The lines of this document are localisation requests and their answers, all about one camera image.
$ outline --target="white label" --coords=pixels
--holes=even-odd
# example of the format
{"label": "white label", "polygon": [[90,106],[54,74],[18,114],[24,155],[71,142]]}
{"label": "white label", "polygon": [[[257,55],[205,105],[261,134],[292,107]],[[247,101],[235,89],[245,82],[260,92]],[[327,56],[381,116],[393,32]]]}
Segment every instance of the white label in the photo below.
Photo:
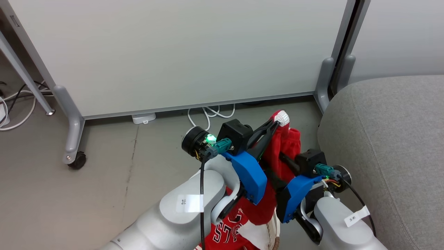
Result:
{"label": "white label", "polygon": [[203,213],[203,194],[180,194],[177,196],[177,213]]}
{"label": "white label", "polygon": [[359,211],[355,212],[354,214],[345,218],[344,221],[345,221],[345,224],[347,225],[347,227],[351,227],[356,222],[358,222],[360,219],[362,219],[366,216],[369,216],[369,215],[370,215],[370,211],[367,209],[367,206],[364,206],[361,210],[359,210]]}

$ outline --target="white cable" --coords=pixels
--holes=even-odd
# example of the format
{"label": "white cable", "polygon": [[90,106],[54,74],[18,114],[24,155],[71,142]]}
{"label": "white cable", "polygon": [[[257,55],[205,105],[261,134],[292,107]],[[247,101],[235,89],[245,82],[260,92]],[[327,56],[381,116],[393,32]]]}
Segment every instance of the white cable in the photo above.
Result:
{"label": "white cable", "polygon": [[22,124],[23,124],[23,123],[24,123],[24,122],[25,122],[25,121],[31,116],[31,114],[32,114],[32,112],[34,111],[34,108],[35,108],[35,107],[36,107],[36,98],[34,97],[34,102],[33,102],[33,104],[32,104],[31,111],[29,111],[28,115],[27,115],[27,116],[26,116],[21,122],[15,124],[14,126],[7,127],[7,128],[5,128],[5,129],[1,129],[1,128],[0,128],[0,131],[6,131],[6,130],[15,129],[16,127],[22,125]]}
{"label": "white cable", "polygon": [[[213,114],[212,114],[212,115],[209,115],[209,114],[207,113],[206,109],[209,109],[211,112],[213,112]],[[193,126],[197,126],[197,125],[194,123],[193,119],[191,119],[191,116],[190,116],[190,110],[191,110],[191,109],[188,109],[188,119],[190,120],[190,122],[191,122],[191,124],[192,124]],[[203,107],[202,110],[203,110],[203,113],[205,114],[206,121],[207,121],[207,123],[208,123],[208,127],[206,128],[205,131],[208,131],[208,130],[210,129],[210,126],[211,126],[211,123],[210,123],[210,117],[220,116],[220,117],[222,117],[222,118],[231,118],[231,117],[234,115],[234,112],[236,111],[236,104],[233,104],[233,112],[231,112],[231,115],[229,115],[229,116],[224,116],[224,115],[222,115],[221,113],[219,113],[219,112],[220,112],[220,106],[218,106],[218,110],[217,110],[217,111],[214,111],[214,110],[213,110],[212,108],[210,108],[210,107]]]}
{"label": "white cable", "polygon": [[6,123],[6,120],[8,118],[8,105],[6,105],[5,100],[3,100],[3,98],[0,97],[0,100],[3,102],[4,105],[4,120],[3,120],[3,124],[0,124],[0,128]]}
{"label": "white cable", "polygon": [[[49,90],[49,89],[47,89],[47,88],[43,88],[42,90],[40,90],[41,92],[51,92],[51,90]],[[22,90],[21,92],[26,92],[26,93],[31,93],[31,94],[33,94],[31,91],[29,91],[29,90]],[[1,98],[0,97],[0,101],[2,101],[3,102],[3,104],[4,104],[4,107],[5,107],[5,112],[6,112],[6,115],[5,115],[5,118],[4,118],[4,122],[3,123],[6,123],[6,119],[8,118],[8,107],[7,107],[7,105],[6,105],[6,101],[8,100],[8,99],[11,99],[11,98],[14,98],[16,95],[17,95],[17,93],[15,93],[15,94],[13,94],[13,95],[11,95],[11,96],[9,96],[9,97],[7,97],[7,98],[5,98],[5,99],[3,99],[3,98]],[[33,103],[32,103],[32,108],[31,108],[31,110],[29,111],[29,113],[28,113],[28,115],[21,121],[21,122],[19,122],[19,123],[17,123],[17,124],[15,124],[14,126],[11,126],[11,127],[7,127],[7,128],[5,128],[5,129],[2,129],[1,127],[3,126],[3,124],[2,125],[0,125],[0,131],[7,131],[7,130],[11,130],[11,129],[15,129],[16,127],[18,127],[18,126],[20,126],[20,125],[22,125],[30,116],[31,116],[31,114],[32,114],[32,112],[34,111],[34,108],[36,107],[36,97],[34,97],[34,101],[33,101]]]}
{"label": "white cable", "polygon": [[327,183],[324,180],[321,180],[322,184],[324,184],[325,188],[329,188],[329,186],[327,185]]}

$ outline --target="metal pole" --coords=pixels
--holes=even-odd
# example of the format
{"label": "metal pole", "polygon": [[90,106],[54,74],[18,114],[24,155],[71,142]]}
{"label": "metal pole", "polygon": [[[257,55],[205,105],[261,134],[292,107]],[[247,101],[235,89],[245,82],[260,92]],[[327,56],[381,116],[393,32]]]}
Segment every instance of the metal pole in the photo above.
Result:
{"label": "metal pole", "polygon": [[17,71],[19,76],[23,79],[28,88],[31,90],[31,92],[34,94],[34,96],[37,98],[37,101],[39,101],[40,105],[42,105],[43,109],[46,111],[46,115],[50,116],[54,114],[55,110],[49,106],[48,102],[46,102],[42,93],[35,85],[33,79],[28,74],[23,64],[20,62],[18,56],[12,50],[8,41],[6,41],[6,38],[3,36],[2,32],[0,32],[0,49],[9,60],[9,62],[12,64],[14,69]]}

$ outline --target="black cable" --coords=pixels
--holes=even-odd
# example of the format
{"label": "black cable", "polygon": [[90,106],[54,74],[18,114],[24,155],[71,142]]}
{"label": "black cable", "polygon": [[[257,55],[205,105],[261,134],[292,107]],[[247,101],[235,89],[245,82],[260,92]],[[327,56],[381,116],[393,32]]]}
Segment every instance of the black cable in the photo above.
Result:
{"label": "black cable", "polygon": [[[203,195],[203,172],[205,168],[205,163],[208,160],[210,154],[208,153],[202,159],[202,164],[200,165],[200,194]],[[204,223],[204,212],[200,213],[200,241],[202,243],[202,250],[205,250],[205,223]]]}
{"label": "black cable", "polygon": [[328,185],[329,187],[327,188],[327,190],[330,192],[330,194],[332,194],[333,198],[336,199],[336,195],[334,195],[334,187],[333,185]]}
{"label": "black cable", "polygon": [[[34,82],[35,82],[36,84],[40,85],[40,86],[43,86],[43,87],[45,87],[45,88],[48,88],[46,85],[44,85],[44,84],[42,84],[42,83],[39,83],[39,82],[37,82],[37,81],[34,81]],[[26,86],[26,84],[24,84],[24,85],[19,89],[19,91],[17,92],[17,95],[16,95],[16,97],[14,97],[14,99],[7,100],[7,101],[12,101],[11,106],[9,106],[9,108],[8,108],[8,114],[11,113],[11,110],[12,110],[12,108],[14,107],[14,104],[16,103],[17,99],[19,99],[19,98],[23,98],[23,97],[33,97],[33,96],[34,96],[34,95],[24,95],[24,96],[19,96],[20,93],[22,92],[22,90],[23,90],[23,88],[24,88],[25,86]],[[42,93],[42,95],[44,95],[44,96],[49,96],[49,95],[52,95],[52,93]],[[6,116],[4,116],[4,117],[1,119],[0,124],[5,120],[5,118],[6,118]]]}
{"label": "black cable", "polygon": [[34,83],[36,83],[36,84],[38,84],[38,85],[40,85],[40,86],[42,86],[42,87],[45,87],[45,88],[49,89],[49,87],[46,86],[45,84],[39,83],[39,82],[37,82],[37,81],[34,81]]}
{"label": "black cable", "polygon": [[[22,92],[23,88],[26,86],[26,84],[23,84],[23,86],[20,88],[20,90],[17,92],[16,97],[13,99],[11,106],[8,109],[8,114],[11,113],[12,108],[14,107],[14,104],[16,103],[16,100],[19,98],[20,92]],[[3,123],[3,121],[5,120],[6,116],[3,117],[3,119],[1,119],[0,124]]]}
{"label": "black cable", "polygon": [[[43,96],[52,96],[52,93],[42,93],[42,95]],[[22,95],[22,96],[19,96],[19,97],[17,97],[17,99],[20,99],[20,98],[25,98],[25,97],[34,97],[34,95],[32,95],[32,94],[29,94],[29,95]]]}
{"label": "black cable", "polygon": [[[4,82],[4,81],[0,81],[0,84],[3,84],[3,85],[7,85],[6,84],[6,82]],[[3,93],[3,91],[0,89],[0,97],[2,97],[3,98],[3,96],[4,96],[4,93]]]}
{"label": "black cable", "polygon": [[[346,181],[341,175],[337,175],[337,177],[339,179],[341,179],[345,184],[347,184],[347,186],[349,186],[349,188],[351,189],[351,191],[356,195],[356,197],[358,198],[358,200],[361,202],[361,204],[363,206],[365,206],[364,201],[361,199],[361,197],[358,195],[358,192],[356,192],[356,190],[352,187],[352,185],[350,183],[348,183],[348,181]],[[373,223],[373,219],[372,216],[369,214],[369,219],[370,219],[370,224],[372,224],[372,231],[373,231],[373,235],[376,238],[376,228],[375,228],[375,223]]]}

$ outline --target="blue gripper bracket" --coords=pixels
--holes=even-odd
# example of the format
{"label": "blue gripper bracket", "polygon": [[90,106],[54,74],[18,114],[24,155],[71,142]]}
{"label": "blue gripper bracket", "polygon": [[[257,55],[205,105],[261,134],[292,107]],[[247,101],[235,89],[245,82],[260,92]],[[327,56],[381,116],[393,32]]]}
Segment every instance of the blue gripper bracket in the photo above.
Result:
{"label": "blue gripper bracket", "polygon": [[265,176],[258,161],[245,151],[236,156],[227,152],[221,155],[231,161],[234,170],[247,192],[246,198],[257,205],[262,197],[264,197],[267,186],[267,176]]}
{"label": "blue gripper bracket", "polygon": [[279,218],[284,218],[282,223],[288,223],[294,218],[293,214],[296,212],[297,206],[299,206],[304,197],[308,194],[311,187],[321,180],[321,175],[315,178],[298,175],[288,183],[285,189],[281,192],[280,199],[277,201],[278,206],[276,213]]}

